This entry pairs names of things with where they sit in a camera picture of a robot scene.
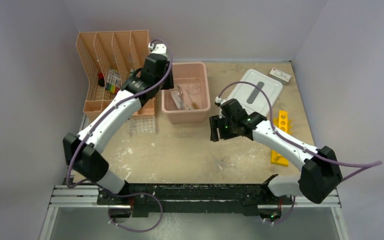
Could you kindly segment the metal crucible tongs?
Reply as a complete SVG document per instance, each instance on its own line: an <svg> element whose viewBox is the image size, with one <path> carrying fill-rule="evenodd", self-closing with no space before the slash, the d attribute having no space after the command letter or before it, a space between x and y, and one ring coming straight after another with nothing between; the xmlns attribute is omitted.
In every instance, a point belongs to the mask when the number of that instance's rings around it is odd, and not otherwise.
<svg viewBox="0 0 384 240"><path fill-rule="evenodd" d="M178 94L178 109L182 109L182 110L192 110L191 107L189 107L186 102L185 102L185 99L184 99L184 93L183 93L183 90L182 88L177 85L177 94Z"/></svg>

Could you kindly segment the small glass beaker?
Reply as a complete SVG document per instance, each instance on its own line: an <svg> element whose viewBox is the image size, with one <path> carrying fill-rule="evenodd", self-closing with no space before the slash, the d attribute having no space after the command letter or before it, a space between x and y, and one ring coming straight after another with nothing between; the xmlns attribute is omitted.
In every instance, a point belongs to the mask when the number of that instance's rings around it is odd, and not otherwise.
<svg viewBox="0 0 384 240"><path fill-rule="evenodd" d="M202 87L200 84L188 84L187 91L189 91L192 96L201 95Z"/></svg>

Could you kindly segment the pink plastic bin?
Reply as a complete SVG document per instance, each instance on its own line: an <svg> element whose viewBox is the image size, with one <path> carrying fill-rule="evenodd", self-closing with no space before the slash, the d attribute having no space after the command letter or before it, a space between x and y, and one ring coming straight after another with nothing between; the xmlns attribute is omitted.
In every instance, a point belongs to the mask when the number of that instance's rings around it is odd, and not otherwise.
<svg viewBox="0 0 384 240"><path fill-rule="evenodd" d="M201 123L210 111L207 68L203 62L172 66L174 88L161 92L161 110L171 124Z"/></svg>

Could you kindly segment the white plastic lid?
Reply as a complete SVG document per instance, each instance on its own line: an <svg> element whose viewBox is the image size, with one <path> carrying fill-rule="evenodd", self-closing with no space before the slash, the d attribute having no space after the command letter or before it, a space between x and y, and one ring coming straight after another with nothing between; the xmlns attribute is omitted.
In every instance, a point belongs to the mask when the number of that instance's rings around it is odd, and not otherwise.
<svg viewBox="0 0 384 240"><path fill-rule="evenodd" d="M238 100L248 114L258 112L266 117L270 112L269 105L274 105L283 90L279 81L255 69L247 70L240 82L226 99Z"/></svg>

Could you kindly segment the clear glass funnel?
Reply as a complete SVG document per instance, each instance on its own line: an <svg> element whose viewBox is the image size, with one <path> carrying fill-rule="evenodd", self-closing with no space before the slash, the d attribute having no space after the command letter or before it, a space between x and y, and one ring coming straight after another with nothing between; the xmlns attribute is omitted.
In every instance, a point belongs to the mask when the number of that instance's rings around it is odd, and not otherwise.
<svg viewBox="0 0 384 240"><path fill-rule="evenodd" d="M212 159L213 164L214 164L214 170L216 172L223 171L226 168L226 163L227 163L226 159L227 159L227 157L226 156L214 155L211 152L209 154L210 154L211 159Z"/></svg>

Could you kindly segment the clear acrylic tube rack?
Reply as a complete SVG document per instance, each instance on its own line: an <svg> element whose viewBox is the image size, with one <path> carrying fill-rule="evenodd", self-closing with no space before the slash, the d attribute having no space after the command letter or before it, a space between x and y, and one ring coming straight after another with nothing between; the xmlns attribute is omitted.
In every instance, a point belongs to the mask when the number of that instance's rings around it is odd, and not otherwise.
<svg viewBox="0 0 384 240"><path fill-rule="evenodd" d="M149 135L157 132L156 118L154 115L149 116L134 116L128 120L129 134Z"/></svg>

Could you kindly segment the clear plastic bag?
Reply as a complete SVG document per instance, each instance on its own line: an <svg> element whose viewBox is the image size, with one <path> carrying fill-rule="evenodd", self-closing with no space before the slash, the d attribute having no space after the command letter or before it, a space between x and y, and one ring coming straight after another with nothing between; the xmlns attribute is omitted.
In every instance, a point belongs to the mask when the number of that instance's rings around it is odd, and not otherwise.
<svg viewBox="0 0 384 240"><path fill-rule="evenodd" d="M182 110L184 108L183 101L182 101L182 95L178 91L172 91L171 92L171 98L178 110Z"/></svg>

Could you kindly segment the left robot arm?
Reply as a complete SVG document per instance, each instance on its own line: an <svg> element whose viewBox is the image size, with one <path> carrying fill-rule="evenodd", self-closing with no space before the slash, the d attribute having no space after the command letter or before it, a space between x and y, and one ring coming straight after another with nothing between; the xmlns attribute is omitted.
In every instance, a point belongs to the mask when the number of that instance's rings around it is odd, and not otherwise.
<svg viewBox="0 0 384 240"><path fill-rule="evenodd" d="M129 191L126 181L110 170L102 152L119 128L138 112L159 90L173 88L173 56L171 53L150 53L142 68L123 83L113 101L86 128L77 134L68 133L62 140L67 175L75 170L88 181L109 191L118 205L126 203Z"/></svg>

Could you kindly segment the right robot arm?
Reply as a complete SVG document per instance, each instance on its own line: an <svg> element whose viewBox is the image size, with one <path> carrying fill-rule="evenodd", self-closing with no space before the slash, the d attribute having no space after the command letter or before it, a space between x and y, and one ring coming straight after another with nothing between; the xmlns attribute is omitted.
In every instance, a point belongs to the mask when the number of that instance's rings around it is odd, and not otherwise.
<svg viewBox="0 0 384 240"><path fill-rule="evenodd" d="M219 115L209 118L211 141L246 137L279 153L300 172L300 176L275 175L266 180L260 191L264 202L272 204L282 196L304 196L321 204L342 182L335 152L328 146L317 148L299 142L262 114L248 114L236 99L225 101L220 109Z"/></svg>

